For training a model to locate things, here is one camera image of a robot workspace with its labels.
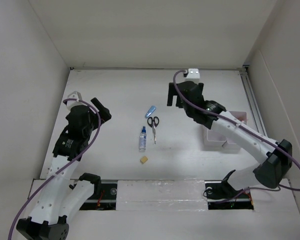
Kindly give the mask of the blue translucent correction tape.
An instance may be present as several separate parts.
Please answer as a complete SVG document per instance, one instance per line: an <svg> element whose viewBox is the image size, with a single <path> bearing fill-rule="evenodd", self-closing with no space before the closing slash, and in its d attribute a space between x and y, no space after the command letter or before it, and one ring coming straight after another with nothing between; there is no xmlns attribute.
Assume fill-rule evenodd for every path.
<svg viewBox="0 0 300 240"><path fill-rule="evenodd" d="M156 106L152 105L145 114L145 118L149 118L156 110Z"/></svg>

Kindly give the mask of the clear blue spray bottle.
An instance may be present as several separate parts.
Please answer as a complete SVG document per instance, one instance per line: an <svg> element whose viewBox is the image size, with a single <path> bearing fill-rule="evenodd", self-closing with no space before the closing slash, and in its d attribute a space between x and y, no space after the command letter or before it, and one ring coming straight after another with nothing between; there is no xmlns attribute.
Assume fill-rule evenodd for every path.
<svg viewBox="0 0 300 240"><path fill-rule="evenodd" d="M147 131L146 127L143 126L140 136L139 136L139 151L145 152L146 151L146 145L147 145Z"/></svg>

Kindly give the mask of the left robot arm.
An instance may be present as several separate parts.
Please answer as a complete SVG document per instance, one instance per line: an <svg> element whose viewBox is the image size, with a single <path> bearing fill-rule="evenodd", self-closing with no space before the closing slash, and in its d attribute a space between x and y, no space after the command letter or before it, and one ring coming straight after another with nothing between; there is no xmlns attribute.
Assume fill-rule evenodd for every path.
<svg viewBox="0 0 300 240"><path fill-rule="evenodd" d="M69 234L69 223L88 198L101 194L101 178L84 173L70 187L71 176L82 156L94 144L101 125L112 116L108 108L97 99L85 102L68 97L63 101L70 112L66 116L67 126L61 132L52 151L52 161L45 182L28 198L19 210L24 211L30 201L38 195L36 204L26 218L18 215L11 229L16 229L27 240L65 240Z"/></svg>

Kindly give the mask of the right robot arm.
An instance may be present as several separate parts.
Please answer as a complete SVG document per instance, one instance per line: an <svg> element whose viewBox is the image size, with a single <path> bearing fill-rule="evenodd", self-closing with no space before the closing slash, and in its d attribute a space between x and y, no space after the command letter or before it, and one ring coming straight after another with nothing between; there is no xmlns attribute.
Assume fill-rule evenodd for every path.
<svg viewBox="0 0 300 240"><path fill-rule="evenodd" d="M205 100L203 86L192 81L169 83L167 105L171 106L176 96L176 106L184 109L189 118L234 141L257 162L255 166L231 170L212 186L212 199L230 198L258 184L270 190L281 187L281 180L293 165L291 143L285 139L278 142L264 137L239 121L223 105Z"/></svg>

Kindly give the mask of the yellow eraser block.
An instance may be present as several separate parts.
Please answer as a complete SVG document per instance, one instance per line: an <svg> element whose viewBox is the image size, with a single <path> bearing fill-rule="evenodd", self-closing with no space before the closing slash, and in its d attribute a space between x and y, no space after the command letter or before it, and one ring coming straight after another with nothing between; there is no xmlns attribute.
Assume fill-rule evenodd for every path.
<svg viewBox="0 0 300 240"><path fill-rule="evenodd" d="M146 156L143 156L141 159L140 159L140 163L141 164L144 164L148 161L148 158Z"/></svg>

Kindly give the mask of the black handled scissors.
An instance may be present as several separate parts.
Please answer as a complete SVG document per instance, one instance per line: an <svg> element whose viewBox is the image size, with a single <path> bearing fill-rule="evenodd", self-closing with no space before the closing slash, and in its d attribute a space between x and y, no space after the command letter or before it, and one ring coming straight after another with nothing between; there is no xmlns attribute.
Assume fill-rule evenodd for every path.
<svg viewBox="0 0 300 240"><path fill-rule="evenodd" d="M150 116L147 118L147 124L152 129L154 144L157 143L156 128L159 125L159 123L160 123L160 119L157 116L153 116L153 117Z"/></svg>

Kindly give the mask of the aluminium rail right edge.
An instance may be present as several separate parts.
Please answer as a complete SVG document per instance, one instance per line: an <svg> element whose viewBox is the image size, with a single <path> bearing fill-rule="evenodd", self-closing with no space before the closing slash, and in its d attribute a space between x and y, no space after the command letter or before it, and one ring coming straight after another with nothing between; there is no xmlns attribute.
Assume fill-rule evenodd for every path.
<svg viewBox="0 0 300 240"><path fill-rule="evenodd" d="M250 111L251 111L251 115L253 118L253 122L254 125L257 129L257 131L261 134L263 134L264 136L268 136L263 119L262 119L262 115L252 88L252 84L249 78L249 74L248 74L248 66L247 65L243 65L241 68L238 69L239 71L239 75L241 77L241 81L245 90L245 94L248 100L248 104L250 107Z"/></svg>

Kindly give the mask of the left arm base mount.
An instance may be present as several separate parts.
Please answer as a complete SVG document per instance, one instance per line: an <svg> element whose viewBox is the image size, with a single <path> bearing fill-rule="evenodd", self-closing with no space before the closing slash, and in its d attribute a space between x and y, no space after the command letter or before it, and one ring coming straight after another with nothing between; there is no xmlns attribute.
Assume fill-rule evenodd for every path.
<svg viewBox="0 0 300 240"><path fill-rule="evenodd" d="M69 188L73 190L79 180L86 180L94 184L94 193L80 207L81 211L112 211L116 210L118 181L102 180L99 175L84 173L78 180L74 180Z"/></svg>

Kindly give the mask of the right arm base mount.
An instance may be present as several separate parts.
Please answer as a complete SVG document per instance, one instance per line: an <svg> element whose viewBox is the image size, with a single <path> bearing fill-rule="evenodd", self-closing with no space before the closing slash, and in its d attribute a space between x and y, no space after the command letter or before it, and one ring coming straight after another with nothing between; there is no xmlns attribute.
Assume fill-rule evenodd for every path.
<svg viewBox="0 0 300 240"><path fill-rule="evenodd" d="M202 195L207 199L208 210L254 210L250 191L235 190L228 183L234 172L230 171L222 180L205 182Z"/></svg>

